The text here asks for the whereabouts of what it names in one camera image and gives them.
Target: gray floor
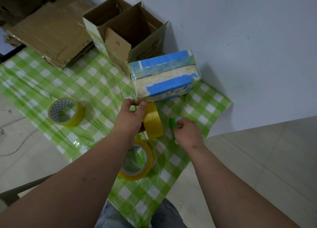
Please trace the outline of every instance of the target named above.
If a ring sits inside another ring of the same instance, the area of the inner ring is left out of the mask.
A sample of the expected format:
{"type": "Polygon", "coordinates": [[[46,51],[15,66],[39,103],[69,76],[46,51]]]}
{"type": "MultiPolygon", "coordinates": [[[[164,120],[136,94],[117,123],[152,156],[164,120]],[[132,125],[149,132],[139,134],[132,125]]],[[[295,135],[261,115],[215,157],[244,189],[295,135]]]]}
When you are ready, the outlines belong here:
{"type": "MultiPolygon", "coordinates": [[[[0,94],[0,192],[52,174],[69,162],[0,94]]],[[[301,227],[317,227],[317,117],[208,138],[208,148],[236,175],[301,227]]],[[[212,227],[190,163],[167,198],[186,225],[212,227]]]]}

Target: left hand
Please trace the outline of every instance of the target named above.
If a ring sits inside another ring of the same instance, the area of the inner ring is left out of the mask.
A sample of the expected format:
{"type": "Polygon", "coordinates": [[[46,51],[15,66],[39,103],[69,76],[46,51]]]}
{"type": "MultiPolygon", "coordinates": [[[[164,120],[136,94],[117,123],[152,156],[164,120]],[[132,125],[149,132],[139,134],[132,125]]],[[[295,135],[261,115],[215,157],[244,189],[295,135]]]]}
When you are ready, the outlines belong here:
{"type": "Polygon", "coordinates": [[[131,98],[125,99],[121,105],[121,110],[117,116],[113,131],[119,132],[122,135],[127,135],[134,144],[134,137],[141,128],[146,106],[147,102],[145,101],[139,103],[131,98]],[[138,106],[137,111],[131,111],[131,105],[138,106]]]}

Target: green checkered tablecloth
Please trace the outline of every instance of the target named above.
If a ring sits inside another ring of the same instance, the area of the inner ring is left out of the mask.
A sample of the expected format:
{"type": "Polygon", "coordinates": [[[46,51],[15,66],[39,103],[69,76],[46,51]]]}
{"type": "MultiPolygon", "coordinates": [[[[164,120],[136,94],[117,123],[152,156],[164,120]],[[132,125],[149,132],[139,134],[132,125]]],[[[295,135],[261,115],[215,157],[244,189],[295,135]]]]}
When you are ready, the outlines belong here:
{"type": "MultiPolygon", "coordinates": [[[[70,162],[109,134],[125,98],[136,98],[129,78],[96,49],[72,67],[58,70],[25,48],[0,66],[0,84],[0,91],[70,162]],[[74,98],[85,106],[84,120],[76,127],[54,125],[48,120],[48,107],[63,97],[74,98]]],[[[230,104],[230,100],[202,81],[187,95],[156,104],[164,136],[148,141],[154,157],[152,169],[145,178],[135,182],[118,177],[108,197],[133,226],[148,226],[190,161],[172,140],[170,115],[196,121],[206,138],[218,116],[230,104]]],[[[144,139],[145,135],[139,134],[139,138],[144,139]]]]}

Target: tape roll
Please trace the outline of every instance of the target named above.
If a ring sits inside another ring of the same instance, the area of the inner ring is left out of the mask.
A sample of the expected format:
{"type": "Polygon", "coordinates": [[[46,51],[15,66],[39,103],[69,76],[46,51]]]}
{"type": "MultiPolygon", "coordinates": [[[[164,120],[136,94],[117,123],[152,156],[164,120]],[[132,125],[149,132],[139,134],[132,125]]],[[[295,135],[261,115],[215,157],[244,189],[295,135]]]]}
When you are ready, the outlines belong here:
{"type": "Polygon", "coordinates": [[[158,138],[164,134],[155,103],[150,102],[147,104],[143,123],[148,139],[158,138]]]}
{"type": "Polygon", "coordinates": [[[73,127],[79,124],[83,120],[84,114],[85,114],[85,108],[81,105],[81,103],[73,100],[72,98],[60,98],[51,104],[47,114],[49,119],[54,124],[62,125],[66,127],[73,127]],[[61,111],[63,110],[63,108],[65,108],[68,105],[75,105],[75,113],[69,120],[61,122],[60,121],[61,111]]]}
{"type": "Polygon", "coordinates": [[[143,149],[146,154],[146,162],[145,165],[138,171],[128,170],[127,167],[123,165],[118,175],[127,181],[136,181],[144,178],[153,165],[153,153],[147,143],[140,139],[136,139],[134,142],[134,147],[135,146],[143,149]]]}

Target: person's leg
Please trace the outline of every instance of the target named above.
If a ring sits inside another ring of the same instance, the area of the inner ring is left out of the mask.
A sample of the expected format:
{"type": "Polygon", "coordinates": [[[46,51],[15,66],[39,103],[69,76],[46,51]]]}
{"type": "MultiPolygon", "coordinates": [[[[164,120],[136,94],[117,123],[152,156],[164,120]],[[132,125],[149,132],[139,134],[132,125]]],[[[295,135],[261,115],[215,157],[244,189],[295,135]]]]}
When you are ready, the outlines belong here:
{"type": "Polygon", "coordinates": [[[187,228],[175,206],[166,198],[152,216],[151,225],[153,228],[187,228]]]}
{"type": "Polygon", "coordinates": [[[94,228],[133,228],[133,226],[107,201],[94,228]]]}

